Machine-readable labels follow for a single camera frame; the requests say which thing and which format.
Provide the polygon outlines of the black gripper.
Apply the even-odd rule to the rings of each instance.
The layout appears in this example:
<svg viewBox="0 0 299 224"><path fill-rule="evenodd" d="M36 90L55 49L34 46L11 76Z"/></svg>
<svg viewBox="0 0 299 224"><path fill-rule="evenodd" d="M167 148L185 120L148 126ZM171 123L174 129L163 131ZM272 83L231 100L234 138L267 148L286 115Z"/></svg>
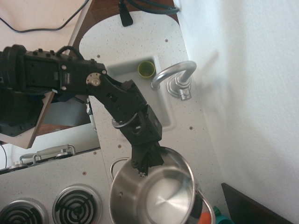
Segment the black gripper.
<svg viewBox="0 0 299 224"><path fill-rule="evenodd" d="M161 166L164 160L158 141L162 139L162 125L150 105L146 105L136 116L120 128L121 133L132 146L131 166L141 176L147 176L149 167ZM148 150L145 143L153 143Z"/></svg>

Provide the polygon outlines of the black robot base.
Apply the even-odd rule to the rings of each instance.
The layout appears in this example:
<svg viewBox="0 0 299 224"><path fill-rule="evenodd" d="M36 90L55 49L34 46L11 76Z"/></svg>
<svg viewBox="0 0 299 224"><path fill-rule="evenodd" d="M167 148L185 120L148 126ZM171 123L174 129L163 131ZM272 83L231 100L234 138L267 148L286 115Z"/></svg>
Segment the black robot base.
<svg viewBox="0 0 299 224"><path fill-rule="evenodd" d="M15 137L36 126L44 95L0 90L0 133Z"/></svg>

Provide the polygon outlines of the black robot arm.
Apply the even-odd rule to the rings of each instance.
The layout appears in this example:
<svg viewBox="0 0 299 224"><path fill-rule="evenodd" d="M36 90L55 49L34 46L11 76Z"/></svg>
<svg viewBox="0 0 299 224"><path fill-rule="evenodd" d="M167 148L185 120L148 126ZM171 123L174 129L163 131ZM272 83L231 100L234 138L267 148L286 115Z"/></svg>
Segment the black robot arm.
<svg viewBox="0 0 299 224"><path fill-rule="evenodd" d="M96 97L131 144L131 165L140 173L164 163L162 126L136 84L112 79L103 64L85 60L72 46L55 52L13 45L1 51L0 132L14 137L35 127L43 108L40 96L50 91Z"/></svg>

